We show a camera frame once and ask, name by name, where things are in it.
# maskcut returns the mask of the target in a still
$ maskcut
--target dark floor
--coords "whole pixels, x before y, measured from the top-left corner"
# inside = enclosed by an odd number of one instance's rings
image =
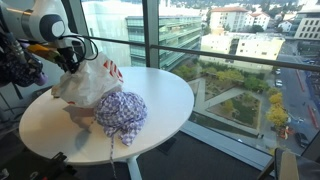
[[[158,148],[141,154],[138,164],[144,180],[253,180],[259,170],[178,132],[169,151]],[[0,140],[0,166],[24,149],[22,142],[10,133]],[[113,176],[110,164],[75,167],[81,180],[106,180]],[[130,179],[127,165],[116,163],[119,180]]]

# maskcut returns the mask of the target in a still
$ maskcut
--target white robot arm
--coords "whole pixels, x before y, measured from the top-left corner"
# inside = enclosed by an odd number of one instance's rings
[[[0,24],[6,36],[7,46],[21,62],[24,52],[16,39],[53,44],[60,55],[55,61],[64,71],[74,73],[79,62],[74,53],[71,38],[75,36],[68,27],[68,18],[61,0],[35,0],[31,9],[21,10],[10,7],[0,0]]]
[[[35,0],[32,9],[20,10],[0,1],[4,31],[18,39],[53,42],[70,35],[68,19],[61,0]]]

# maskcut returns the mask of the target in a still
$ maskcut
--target white plastic bag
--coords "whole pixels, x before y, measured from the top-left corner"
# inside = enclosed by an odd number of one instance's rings
[[[74,74],[62,75],[51,94],[70,105],[93,108],[104,93],[121,89],[122,84],[122,74],[116,64],[100,52],[95,60],[81,62]]]

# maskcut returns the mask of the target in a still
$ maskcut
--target rooftop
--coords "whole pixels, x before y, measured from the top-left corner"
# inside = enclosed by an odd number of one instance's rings
[[[211,10],[211,12],[248,12],[242,7],[218,7]]]

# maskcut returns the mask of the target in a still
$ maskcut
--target round table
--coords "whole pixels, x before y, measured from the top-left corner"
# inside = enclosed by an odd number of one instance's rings
[[[157,147],[180,129],[192,112],[194,95],[183,79],[170,72],[146,67],[119,69],[123,91],[140,95],[148,108],[145,124],[131,146],[115,135],[113,159],[127,160],[130,166],[132,161],[136,164],[132,159],[136,155]],[[49,90],[25,111],[19,132],[23,143],[43,157],[51,159],[63,152],[71,165],[107,163],[111,139],[96,121],[88,128],[92,121],[92,110],[70,106],[53,98]]]

